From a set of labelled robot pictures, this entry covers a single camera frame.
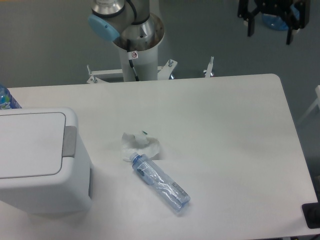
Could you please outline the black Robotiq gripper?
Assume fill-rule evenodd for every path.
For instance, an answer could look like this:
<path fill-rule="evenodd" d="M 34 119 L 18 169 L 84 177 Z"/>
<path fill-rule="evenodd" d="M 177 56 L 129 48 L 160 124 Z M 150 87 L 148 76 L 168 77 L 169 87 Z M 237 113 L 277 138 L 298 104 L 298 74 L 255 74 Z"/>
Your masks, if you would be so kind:
<path fill-rule="evenodd" d="M 247 23 L 247 36 L 251 37 L 255 33 L 255 16 L 258 13 L 286 16 L 288 27 L 286 44 L 293 41 L 293 31 L 304 29 L 310 20 L 310 0 L 254 0 L 255 8 L 248 10 L 249 1 L 239 0 L 237 16 Z"/>

